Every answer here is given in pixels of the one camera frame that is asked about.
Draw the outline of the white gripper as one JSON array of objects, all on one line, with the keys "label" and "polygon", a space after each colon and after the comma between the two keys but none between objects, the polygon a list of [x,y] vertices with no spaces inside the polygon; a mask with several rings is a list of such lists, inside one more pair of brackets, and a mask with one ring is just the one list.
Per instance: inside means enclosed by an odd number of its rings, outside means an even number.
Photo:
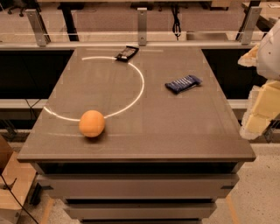
[{"label": "white gripper", "polygon": [[280,115],[280,20],[265,35],[260,45],[255,45],[238,59],[238,64],[256,66],[257,73],[268,79],[261,87],[253,86],[249,92],[248,107],[241,120],[241,137],[253,140]]}]

